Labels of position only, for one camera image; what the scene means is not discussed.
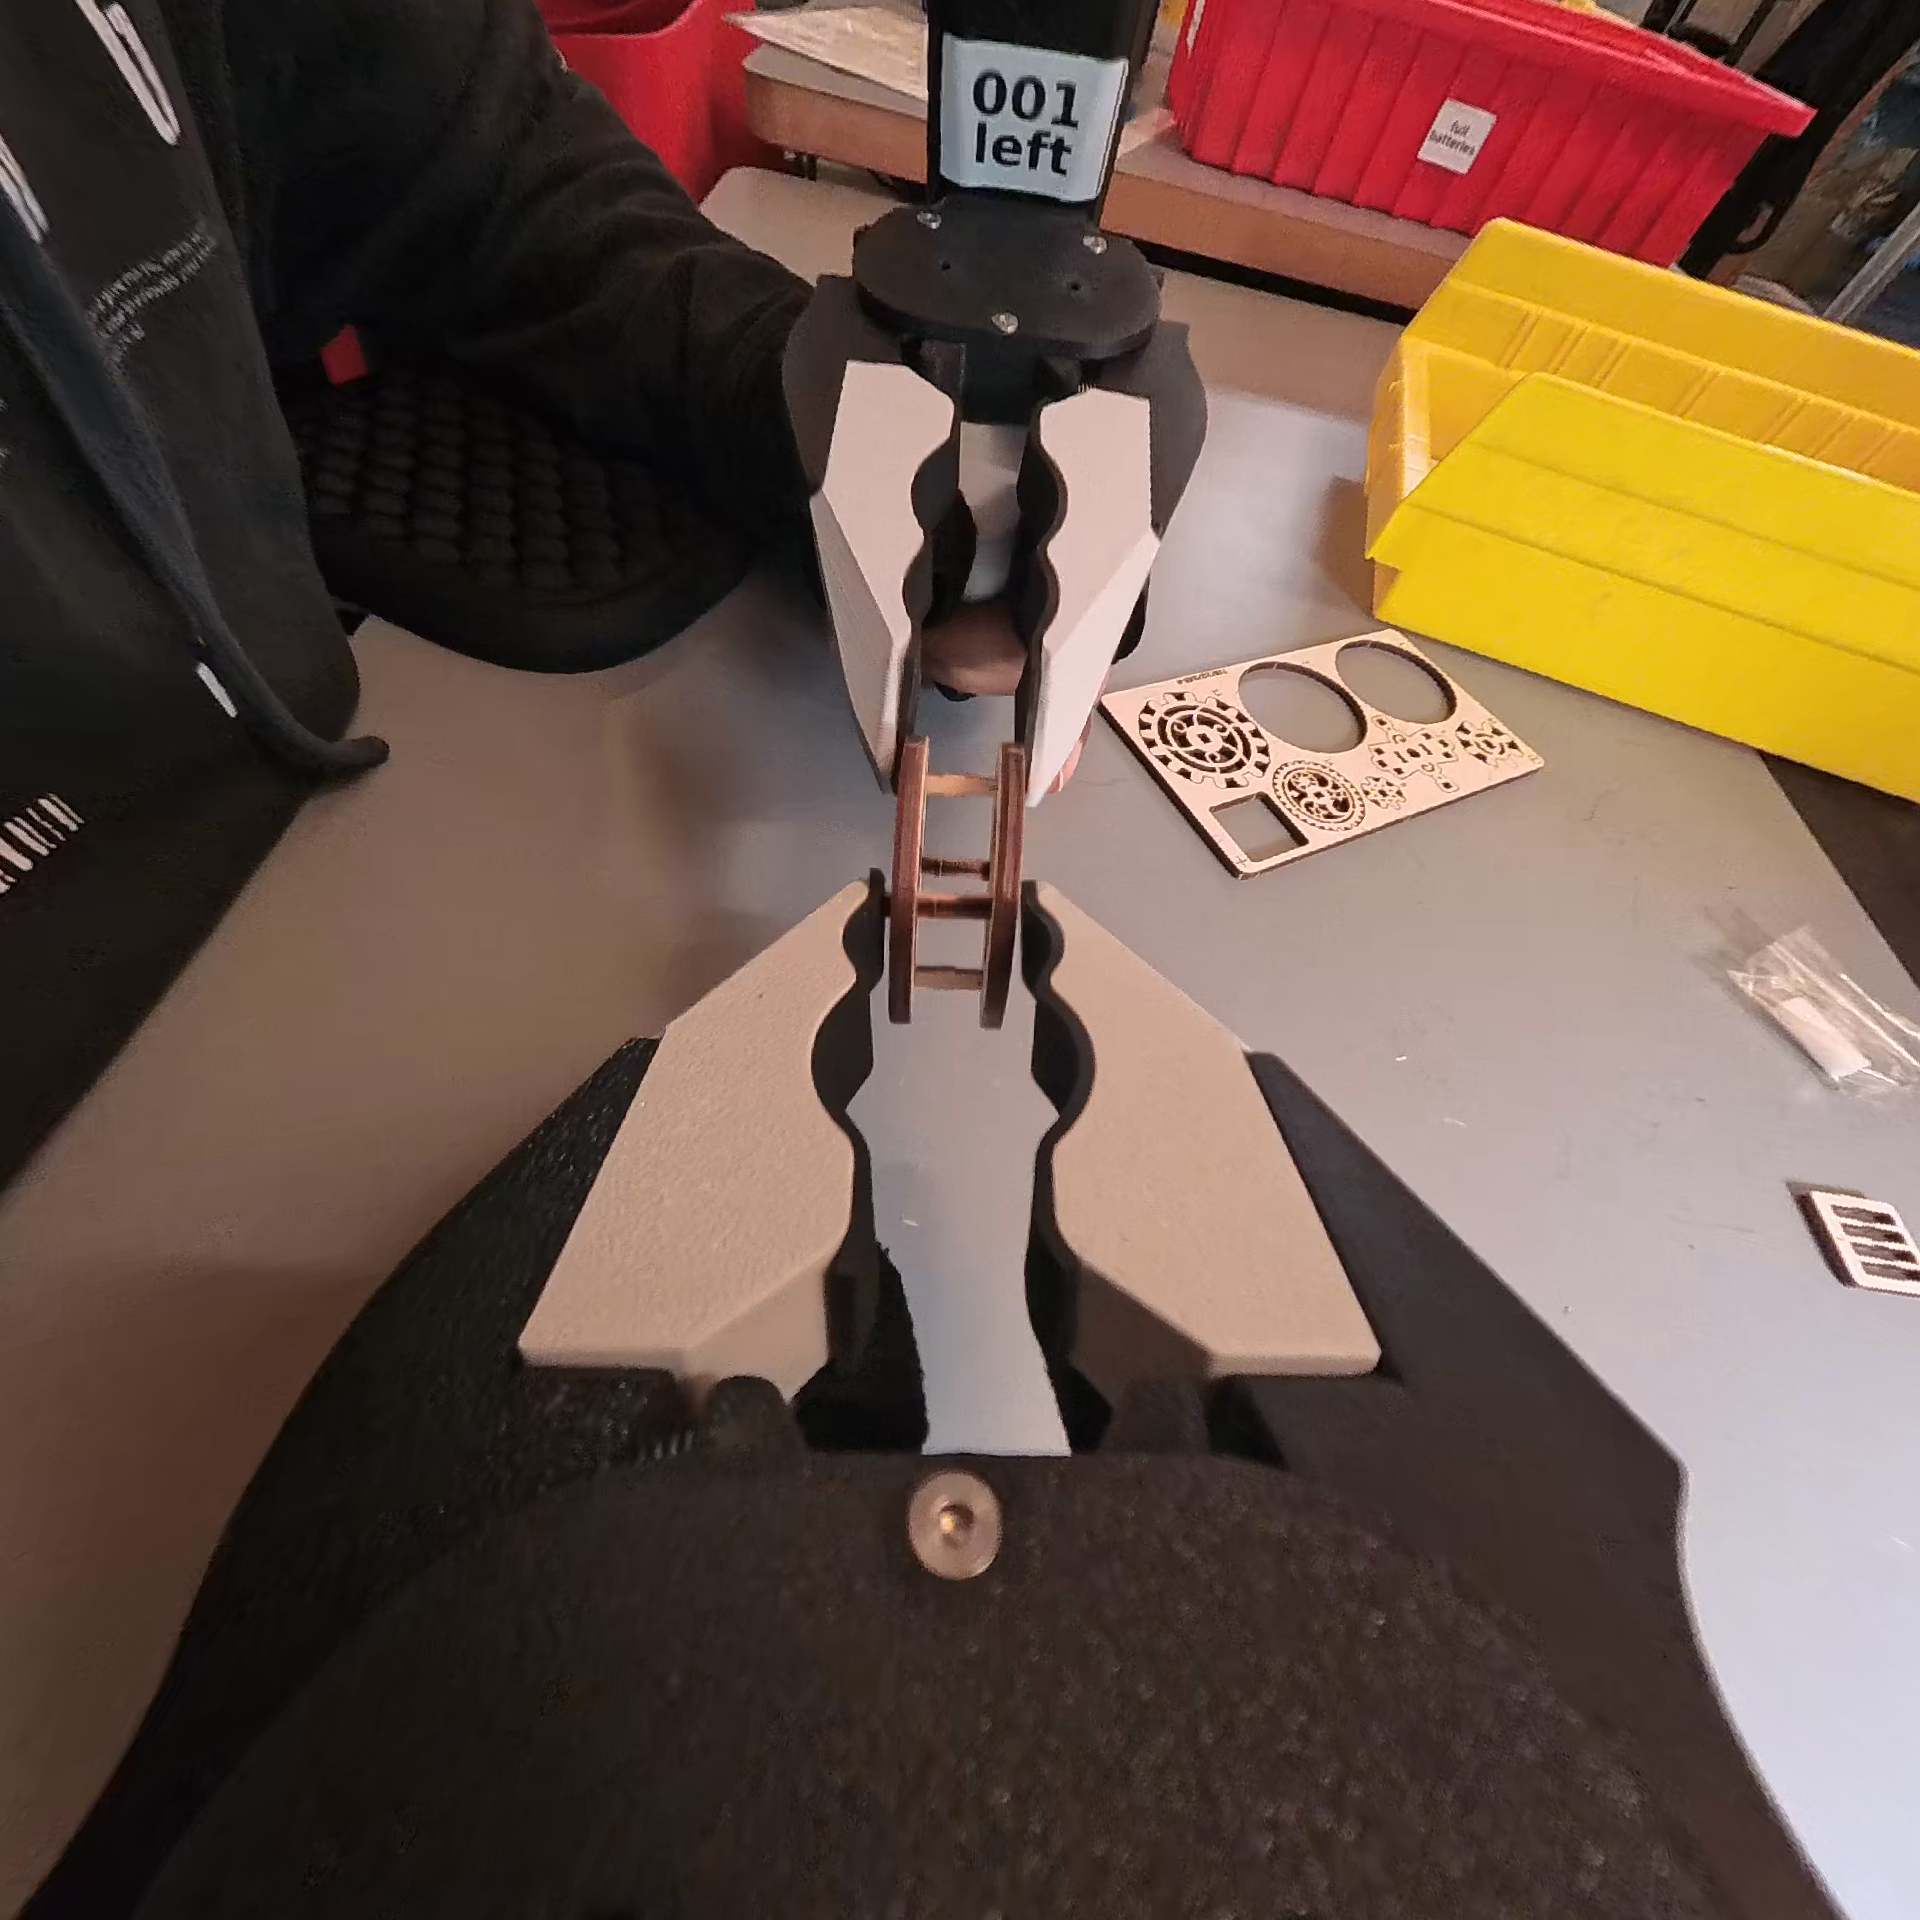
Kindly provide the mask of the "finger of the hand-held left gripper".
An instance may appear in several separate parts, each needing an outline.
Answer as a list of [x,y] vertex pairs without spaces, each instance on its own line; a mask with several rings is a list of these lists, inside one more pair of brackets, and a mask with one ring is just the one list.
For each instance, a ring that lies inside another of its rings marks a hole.
[[851,359],[811,514],[840,678],[884,788],[900,780],[935,535],[956,496],[955,398],[906,364]]
[[1043,804],[1088,730],[1159,549],[1149,400],[1084,388],[1041,405],[1021,460],[1021,738],[1031,805]]

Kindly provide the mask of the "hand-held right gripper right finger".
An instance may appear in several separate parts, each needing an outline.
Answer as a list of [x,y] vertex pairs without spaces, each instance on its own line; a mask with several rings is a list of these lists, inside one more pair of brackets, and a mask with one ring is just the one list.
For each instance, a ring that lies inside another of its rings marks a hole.
[[1023,887],[1039,1154],[1027,1304],[1084,1380],[1359,1378],[1381,1337],[1239,1035],[1069,896]]

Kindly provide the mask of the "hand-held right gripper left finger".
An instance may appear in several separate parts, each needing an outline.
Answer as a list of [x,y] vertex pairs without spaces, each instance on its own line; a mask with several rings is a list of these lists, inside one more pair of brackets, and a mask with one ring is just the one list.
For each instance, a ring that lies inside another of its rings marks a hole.
[[859,877],[665,1027],[522,1324],[526,1365],[795,1399],[852,1347],[874,1259],[848,1105],[882,922]]

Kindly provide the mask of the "wooden spool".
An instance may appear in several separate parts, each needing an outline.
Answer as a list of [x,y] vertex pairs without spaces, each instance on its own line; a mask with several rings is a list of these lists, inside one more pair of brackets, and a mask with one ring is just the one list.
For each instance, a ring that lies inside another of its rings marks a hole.
[[[928,851],[928,804],[993,801],[988,847],[978,858]],[[997,772],[939,774],[931,741],[910,735],[896,766],[894,843],[887,887],[887,1011],[910,1023],[916,995],[975,993],[978,1023],[997,1032],[1007,1017],[1021,937],[1028,818],[1028,751],[1008,739]],[[980,931],[972,966],[920,957],[925,926],[969,924]]]

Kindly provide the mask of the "person's left hand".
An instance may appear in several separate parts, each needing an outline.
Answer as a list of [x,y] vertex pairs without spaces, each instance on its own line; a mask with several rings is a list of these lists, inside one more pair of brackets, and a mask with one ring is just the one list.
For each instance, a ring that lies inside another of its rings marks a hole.
[[1024,753],[1024,807],[1041,807],[1069,780],[1107,692],[1113,655],[1095,653],[1063,608],[1017,611],[1008,601],[970,601],[928,623],[922,678],[956,696],[1012,697]]

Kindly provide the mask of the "laser-cut wooden sheet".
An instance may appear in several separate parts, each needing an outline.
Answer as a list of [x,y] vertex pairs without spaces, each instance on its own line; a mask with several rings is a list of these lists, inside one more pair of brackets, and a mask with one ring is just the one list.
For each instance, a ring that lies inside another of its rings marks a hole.
[[[1398,659],[1438,697],[1404,716],[1355,683],[1361,658]],[[1328,693],[1355,735],[1339,749],[1271,728],[1251,679],[1282,676]],[[1398,630],[1113,687],[1100,709],[1221,865],[1242,880],[1356,843],[1545,769],[1542,753]]]

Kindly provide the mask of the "red plastic tote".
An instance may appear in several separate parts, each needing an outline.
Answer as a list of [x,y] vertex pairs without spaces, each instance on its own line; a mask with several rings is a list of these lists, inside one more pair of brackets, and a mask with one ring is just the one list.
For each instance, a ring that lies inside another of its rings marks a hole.
[[1604,10],[1196,2],[1167,79],[1200,166],[1424,227],[1508,219],[1666,269],[1814,109]]

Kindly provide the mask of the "red plastic basket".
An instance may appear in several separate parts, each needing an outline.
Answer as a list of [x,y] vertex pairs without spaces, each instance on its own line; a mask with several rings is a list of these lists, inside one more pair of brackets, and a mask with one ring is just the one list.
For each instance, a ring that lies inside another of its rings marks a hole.
[[751,2],[540,2],[571,72],[703,199],[733,169],[778,155],[751,126],[744,61]]

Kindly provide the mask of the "yellow plastic bin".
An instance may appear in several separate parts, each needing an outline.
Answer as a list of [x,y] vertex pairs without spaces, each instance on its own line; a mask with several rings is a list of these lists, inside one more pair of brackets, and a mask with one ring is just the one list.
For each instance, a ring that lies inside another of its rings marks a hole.
[[1917,348],[1496,217],[1362,492],[1388,625],[1917,801]]

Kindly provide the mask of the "clear plastic bag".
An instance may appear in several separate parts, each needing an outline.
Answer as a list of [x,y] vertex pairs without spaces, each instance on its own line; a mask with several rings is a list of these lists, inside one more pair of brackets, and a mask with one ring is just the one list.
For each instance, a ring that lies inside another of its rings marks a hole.
[[1733,990],[1840,1092],[1917,1092],[1919,1026],[1858,984],[1806,926],[1727,972]]

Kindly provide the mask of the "small slotted wooden piece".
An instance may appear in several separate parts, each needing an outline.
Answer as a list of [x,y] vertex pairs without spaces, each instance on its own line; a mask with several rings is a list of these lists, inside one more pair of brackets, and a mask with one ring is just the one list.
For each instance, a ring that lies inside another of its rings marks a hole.
[[1835,1188],[1798,1184],[1791,1191],[1839,1283],[1919,1297],[1919,1243],[1898,1207]]

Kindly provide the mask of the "person's black hoodie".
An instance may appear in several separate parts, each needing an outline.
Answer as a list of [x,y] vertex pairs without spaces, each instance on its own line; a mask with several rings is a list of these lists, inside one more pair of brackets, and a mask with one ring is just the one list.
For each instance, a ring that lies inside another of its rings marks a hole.
[[5,1182],[385,755],[229,206],[218,25],[5,4]]

